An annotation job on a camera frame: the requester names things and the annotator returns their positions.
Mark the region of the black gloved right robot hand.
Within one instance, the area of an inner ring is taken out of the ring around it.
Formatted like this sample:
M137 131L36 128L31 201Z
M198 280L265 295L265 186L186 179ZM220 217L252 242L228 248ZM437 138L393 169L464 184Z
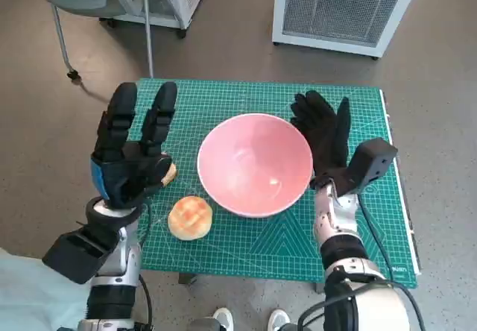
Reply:
M312 152L315 177L347 167L351 128L350 101L342 98L333 110L320 93L298 93L291 104L291 123L305 137Z

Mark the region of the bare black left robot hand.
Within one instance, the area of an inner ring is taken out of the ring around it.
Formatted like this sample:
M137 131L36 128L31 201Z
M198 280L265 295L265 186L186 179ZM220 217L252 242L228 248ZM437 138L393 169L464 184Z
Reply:
M162 144L174 118L176 98L176 83L165 82L145 114L141 139L129 141L137 85L125 82L116 88L102 113L91 154L92 181L109 207L136 207L164 187L172 158L162 152Z

